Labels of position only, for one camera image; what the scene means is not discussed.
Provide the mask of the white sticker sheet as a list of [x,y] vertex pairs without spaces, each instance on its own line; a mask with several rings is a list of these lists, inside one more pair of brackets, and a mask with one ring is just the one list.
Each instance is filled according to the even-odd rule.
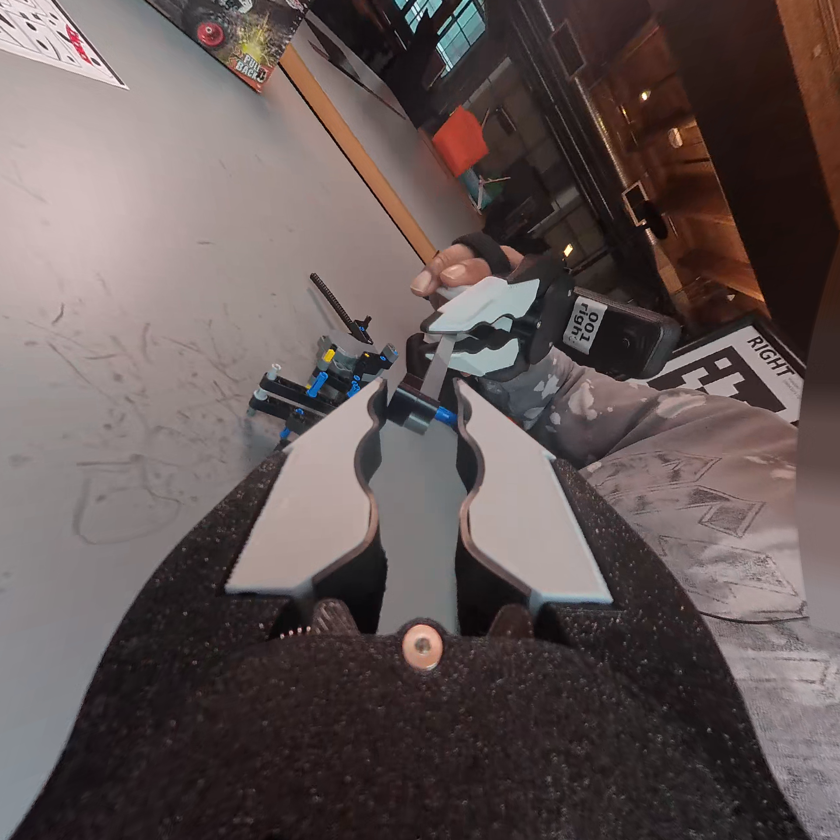
[[128,89],[58,2],[1,1],[1,50]]

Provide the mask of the window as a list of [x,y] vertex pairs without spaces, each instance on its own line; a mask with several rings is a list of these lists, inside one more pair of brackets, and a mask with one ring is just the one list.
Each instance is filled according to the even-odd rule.
[[438,27],[437,55],[444,76],[453,70],[487,31],[487,3],[484,1],[395,1],[399,16],[412,32],[421,18],[444,12]]

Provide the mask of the person's right hand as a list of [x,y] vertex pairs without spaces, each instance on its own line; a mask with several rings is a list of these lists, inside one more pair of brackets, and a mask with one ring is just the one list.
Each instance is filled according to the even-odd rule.
[[411,291],[429,298],[442,288],[471,287],[487,277],[506,276],[523,259],[514,248],[499,246],[485,234],[470,234],[437,253],[413,280]]

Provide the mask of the grey beam with black connector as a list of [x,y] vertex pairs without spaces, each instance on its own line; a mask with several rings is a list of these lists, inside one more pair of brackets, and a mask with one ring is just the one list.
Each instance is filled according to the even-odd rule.
[[455,336],[445,335],[435,346],[421,333],[406,342],[406,375],[387,407],[387,418],[416,434],[424,435],[433,421],[457,428],[457,414],[440,401],[445,391]]

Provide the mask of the orange box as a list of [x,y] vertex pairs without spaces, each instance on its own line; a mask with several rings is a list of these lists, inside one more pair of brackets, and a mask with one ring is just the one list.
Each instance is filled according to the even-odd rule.
[[484,159],[489,148],[476,115],[457,106],[432,136],[432,145],[453,177],[459,178]]

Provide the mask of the teal white frame object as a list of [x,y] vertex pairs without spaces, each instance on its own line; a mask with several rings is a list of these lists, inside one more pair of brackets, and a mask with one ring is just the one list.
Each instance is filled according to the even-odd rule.
[[469,200],[475,210],[482,214],[505,191],[510,176],[485,177],[469,168],[458,176],[458,181],[466,189]]

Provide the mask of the toy truck cardboard box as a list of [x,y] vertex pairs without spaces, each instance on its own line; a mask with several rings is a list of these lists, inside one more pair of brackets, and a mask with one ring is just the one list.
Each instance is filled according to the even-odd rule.
[[310,1],[149,1],[238,79],[261,93]]

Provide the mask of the person's grey patterned clothing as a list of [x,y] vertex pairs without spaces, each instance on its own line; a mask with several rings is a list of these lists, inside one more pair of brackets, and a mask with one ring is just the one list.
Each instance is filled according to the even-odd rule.
[[809,619],[794,462],[626,449],[582,471],[706,617],[806,831],[838,838],[838,636]]

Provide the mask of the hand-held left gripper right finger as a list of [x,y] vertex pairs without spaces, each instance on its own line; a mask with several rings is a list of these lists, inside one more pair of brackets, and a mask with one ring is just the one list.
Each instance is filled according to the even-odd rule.
[[466,383],[454,389],[467,556],[524,604],[613,604],[558,460]]

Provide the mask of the person's right forearm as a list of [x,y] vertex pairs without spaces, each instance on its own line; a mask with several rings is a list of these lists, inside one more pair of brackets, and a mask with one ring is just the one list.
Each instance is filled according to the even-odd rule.
[[576,467],[630,449],[758,457],[793,464],[796,429],[765,409],[685,387],[658,391],[617,381],[551,350],[508,381],[469,381],[552,454]]

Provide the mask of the grey desk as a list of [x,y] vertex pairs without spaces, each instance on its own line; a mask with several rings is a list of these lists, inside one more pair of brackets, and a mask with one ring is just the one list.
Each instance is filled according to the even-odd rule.
[[127,84],[2,53],[1,823],[53,770],[152,571],[275,446],[246,406],[334,313],[379,342],[421,260],[283,73],[146,2],[60,2]]

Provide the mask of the black toy brick chassis assembly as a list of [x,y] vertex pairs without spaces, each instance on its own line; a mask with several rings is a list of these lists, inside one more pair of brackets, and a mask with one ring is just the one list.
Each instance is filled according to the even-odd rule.
[[264,373],[248,401],[246,416],[263,414],[281,421],[278,448],[283,449],[346,403],[372,380],[383,377],[399,358],[392,343],[377,344],[371,316],[353,318],[315,272],[310,282],[343,325],[317,343],[313,370],[305,383],[284,377],[279,364]]

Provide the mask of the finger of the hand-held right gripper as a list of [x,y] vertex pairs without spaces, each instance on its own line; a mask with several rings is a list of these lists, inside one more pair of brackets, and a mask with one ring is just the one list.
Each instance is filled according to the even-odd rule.
[[514,379],[527,370],[522,342],[512,332],[479,329],[458,332],[451,355],[451,369],[462,375]]
[[464,287],[456,297],[423,321],[420,330],[432,335],[459,335],[499,319],[521,319],[537,300],[540,278],[509,283],[489,276]]

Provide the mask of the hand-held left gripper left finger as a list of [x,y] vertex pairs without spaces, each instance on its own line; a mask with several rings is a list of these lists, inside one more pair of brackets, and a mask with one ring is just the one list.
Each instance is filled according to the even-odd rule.
[[387,383],[374,379],[285,450],[227,595],[379,599],[387,560],[371,478]]

